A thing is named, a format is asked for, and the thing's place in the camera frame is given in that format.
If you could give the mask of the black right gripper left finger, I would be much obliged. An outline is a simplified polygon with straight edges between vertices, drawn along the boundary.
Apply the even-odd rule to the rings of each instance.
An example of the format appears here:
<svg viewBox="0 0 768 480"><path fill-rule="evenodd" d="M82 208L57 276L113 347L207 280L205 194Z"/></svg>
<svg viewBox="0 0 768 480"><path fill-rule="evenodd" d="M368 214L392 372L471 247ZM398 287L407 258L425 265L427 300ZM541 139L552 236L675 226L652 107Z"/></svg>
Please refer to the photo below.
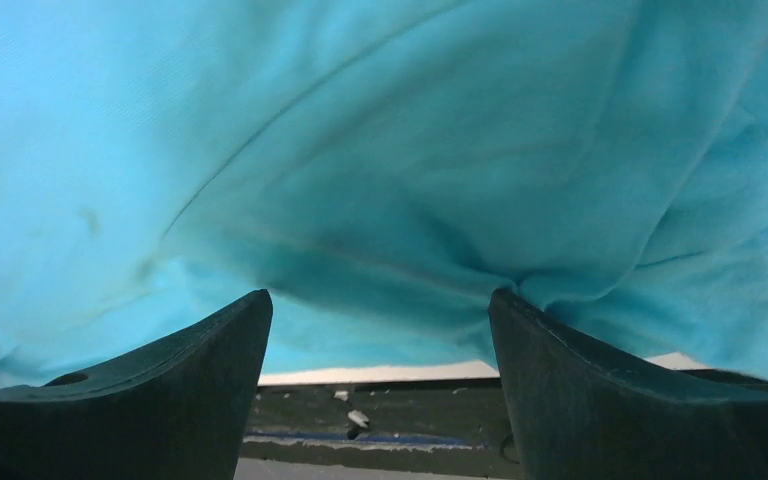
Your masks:
<svg viewBox="0 0 768 480"><path fill-rule="evenodd" d="M273 307L200 322L42 387L0 389L0 479L230 479Z"/></svg>

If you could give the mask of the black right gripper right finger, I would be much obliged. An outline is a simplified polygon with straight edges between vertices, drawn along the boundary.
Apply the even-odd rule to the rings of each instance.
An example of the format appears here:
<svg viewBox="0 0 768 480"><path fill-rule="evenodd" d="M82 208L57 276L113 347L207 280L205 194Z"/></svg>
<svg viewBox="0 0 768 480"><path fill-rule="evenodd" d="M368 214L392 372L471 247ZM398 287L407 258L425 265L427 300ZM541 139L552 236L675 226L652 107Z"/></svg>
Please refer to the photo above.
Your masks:
<svg viewBox="0 0 768 480"><path fill-rule="evenodd" d="M528 479L768 479L768 381L671 370L511 291L488 316Z"/></svg>

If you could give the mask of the turquoise polo shirt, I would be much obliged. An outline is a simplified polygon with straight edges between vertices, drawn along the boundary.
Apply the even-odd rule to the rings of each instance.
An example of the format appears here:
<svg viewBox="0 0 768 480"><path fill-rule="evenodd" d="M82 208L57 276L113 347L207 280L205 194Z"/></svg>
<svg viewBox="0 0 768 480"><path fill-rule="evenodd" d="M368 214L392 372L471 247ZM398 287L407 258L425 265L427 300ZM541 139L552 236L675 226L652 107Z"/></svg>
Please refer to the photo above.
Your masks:
<svg viewBox="0 0 768 480"><path fill-rule="evenodd" d="M768 379L768 1L0 1L0 388L260 288L268 372L508 288Z"/></svg>

